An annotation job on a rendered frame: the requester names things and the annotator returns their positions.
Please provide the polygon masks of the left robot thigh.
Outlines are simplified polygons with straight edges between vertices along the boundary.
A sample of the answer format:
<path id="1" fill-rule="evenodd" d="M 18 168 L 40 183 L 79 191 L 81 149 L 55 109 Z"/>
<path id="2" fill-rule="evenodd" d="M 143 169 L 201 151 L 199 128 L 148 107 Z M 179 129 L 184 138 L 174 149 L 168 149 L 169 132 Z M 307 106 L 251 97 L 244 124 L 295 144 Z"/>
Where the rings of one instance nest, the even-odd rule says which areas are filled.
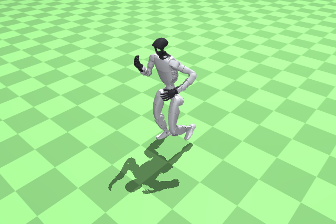
<path id="1" fill-rule="evenodd" d="M 170 106 L 169 106 L 169 115 L 168 115 L 168 122 L 169 122 L 169 132 L 175 135 L 173 132 L 176 129 L 177 119 L 180 113 L 179 106 L 184 103 L 184 99 L 179 95 L 175 94 L 175 96 L 171 99 Z"/>

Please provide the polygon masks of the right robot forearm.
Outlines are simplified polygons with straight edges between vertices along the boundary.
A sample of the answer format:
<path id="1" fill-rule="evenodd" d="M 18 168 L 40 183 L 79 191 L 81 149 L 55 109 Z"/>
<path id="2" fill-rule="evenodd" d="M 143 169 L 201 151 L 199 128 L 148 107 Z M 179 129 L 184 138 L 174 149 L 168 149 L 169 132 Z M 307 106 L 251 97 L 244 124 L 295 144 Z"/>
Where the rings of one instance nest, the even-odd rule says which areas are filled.
<path id="1" fill-rule="evenodd" d="M 140 72 L 140 74 L 142 74 L 144 76 L 147 76 L 149 71 L 145 68 L 145 66 L 143 66 L 142 70 L 143 70 L 143 72 Z"/>

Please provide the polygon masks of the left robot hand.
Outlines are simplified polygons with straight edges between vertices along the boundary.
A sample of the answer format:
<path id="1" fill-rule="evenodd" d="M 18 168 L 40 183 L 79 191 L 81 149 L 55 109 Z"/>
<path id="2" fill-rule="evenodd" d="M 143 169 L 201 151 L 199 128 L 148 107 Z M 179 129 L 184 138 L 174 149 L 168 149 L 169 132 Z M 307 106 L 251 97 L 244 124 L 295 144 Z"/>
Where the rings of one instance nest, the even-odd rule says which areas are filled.
<path id="1" fill-rule="evenodd" d="M 178 94 L 178 91 L 177 91 L 178 88 L 179 88 L 179 86 L 174 88 L 174 89 L 171 89 L 171 90 L 170 89 L 163 89 L 163 91 L 168 91 L 168 92 L 160 94 L 160 95 L 164 95 L 164 96 L 161 96 L 162 99 L 163 100 L 166 99 L 164 101 L 168 101 L 170 98 L 173 98 L 175 96 L 175 94 Z M 165 97 L 165 98 L 163 98 L 163 97 Z"/>

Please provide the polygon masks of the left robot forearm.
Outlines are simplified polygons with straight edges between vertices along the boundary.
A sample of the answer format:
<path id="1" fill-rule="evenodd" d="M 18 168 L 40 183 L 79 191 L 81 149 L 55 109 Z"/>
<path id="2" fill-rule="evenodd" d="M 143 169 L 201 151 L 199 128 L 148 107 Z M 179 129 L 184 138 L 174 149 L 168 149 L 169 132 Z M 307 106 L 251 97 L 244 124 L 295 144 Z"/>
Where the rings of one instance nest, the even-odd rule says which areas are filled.
<path id="1" fill-rule="evenodd" d="M 189 78 L 186 78 L 186 80 L 180 84 L 179 88 L 177 89 L 178 93 L 185 91 L 186 88 L 191 85 L 194 80 L 196 79 L 196 74 L 195 73 L 191 73 Z"/>

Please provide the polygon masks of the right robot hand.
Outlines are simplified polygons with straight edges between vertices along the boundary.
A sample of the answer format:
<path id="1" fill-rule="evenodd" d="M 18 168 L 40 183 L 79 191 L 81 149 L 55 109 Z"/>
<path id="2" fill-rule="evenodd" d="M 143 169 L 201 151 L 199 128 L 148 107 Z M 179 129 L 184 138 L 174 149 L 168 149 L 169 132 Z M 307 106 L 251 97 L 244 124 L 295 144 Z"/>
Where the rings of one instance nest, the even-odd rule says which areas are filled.
<path id="1" fill-rule="evenodd" d="M 135 65 L 136 68 L 139 69 L 140 72 L 143 72 L 143 70 L 142 70 L 143 64 L 140 64 L 140 62 L 139 62 L 139 55 L 135 56 L 134 65 Z"/>

